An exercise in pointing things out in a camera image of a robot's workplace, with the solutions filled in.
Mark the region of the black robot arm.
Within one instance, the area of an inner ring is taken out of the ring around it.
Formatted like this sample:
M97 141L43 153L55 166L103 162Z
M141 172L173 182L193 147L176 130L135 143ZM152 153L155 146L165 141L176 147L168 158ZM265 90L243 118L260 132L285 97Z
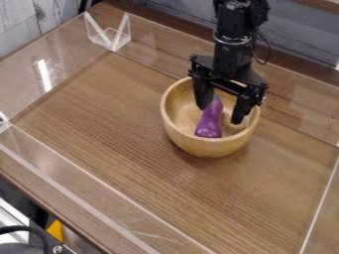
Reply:
M204 110L215 90L236 97L231 122L239 125L255 106L261 106L268 83L255 72L252 62L265 64L255 56L259 26L268 18L267 0L213 0L217 18L212 56L191 55L188 75L192 78L197 107Z

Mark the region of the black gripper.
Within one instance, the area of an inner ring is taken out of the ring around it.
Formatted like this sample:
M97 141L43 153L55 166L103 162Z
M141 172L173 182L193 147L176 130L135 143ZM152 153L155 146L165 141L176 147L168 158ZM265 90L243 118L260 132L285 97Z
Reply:
M252 108L261 106L268 84L252 69L251 64L240 67L228 67L220 64L224 70L213 66L211 56L191 55L188 75L193 81L193 92L197 107L204 110L213 100L215 90L229 93L237 98L231 122L243 123Z

